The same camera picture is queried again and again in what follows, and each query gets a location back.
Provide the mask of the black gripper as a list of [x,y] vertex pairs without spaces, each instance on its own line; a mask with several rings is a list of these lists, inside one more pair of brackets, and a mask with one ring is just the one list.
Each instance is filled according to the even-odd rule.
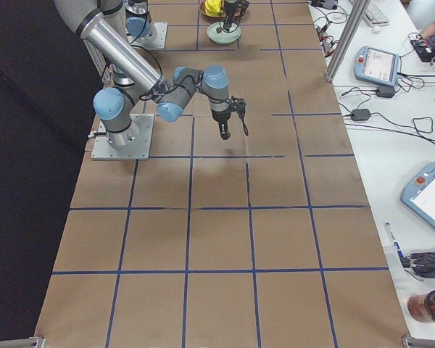
[[243,98],[231,96],[226,100],[210,100],[210,107],[212,118],[218,123],[220,137],[225,140],[225,134],[230,133],[228,130],[228,120],[231,118],[231,114],[235,112],[244,130],[244,134],[247,134],[247,125],[244,121],[246,114],[246,102]]
[[221,9],[224,11],[224,20],[220,22],[220,29],[224,32],[234,32],[239,28],[239,21],[249,7],[248,1],[224,1]]

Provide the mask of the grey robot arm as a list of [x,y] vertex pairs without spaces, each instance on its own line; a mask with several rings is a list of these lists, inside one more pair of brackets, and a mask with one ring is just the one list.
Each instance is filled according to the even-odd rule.
[[[249,7],[248,1],[200,1],[199,11],[217,22],[207,29],[208,38],[217,44],[230,44],[240,35],[240,20]],[[125,1],[126,33],[133,44],[164,39],[166,22],[152,22],[148,1]]]
[[140,88],[142,98],[157,104],[157,113],[163,120],[176,121],[193,95],[201,93],[209,100],[212,118],[218,123],[223,140],[231,136],[228,120],[234,112],[239,116],[244,134],[249,134],[244,121],[246,103],[229,95],[222,66],[212,65],[204,70],[177,67],[173,83],[169,83],[128,43],[124,1],[55,1],[54,4],[77,37],[92,44],[132,80]]

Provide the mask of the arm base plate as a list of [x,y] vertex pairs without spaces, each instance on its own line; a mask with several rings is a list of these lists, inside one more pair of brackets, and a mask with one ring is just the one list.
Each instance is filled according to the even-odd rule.
[[148,50],[163,50],[166,42],[166,22],[144,22],[134,20],[126,24],[132,46]]
[[106,130],[103,122],[94,134],[93,160],[147,160],[149,158],[154,114],[131,114],[129,129],[122,133]]

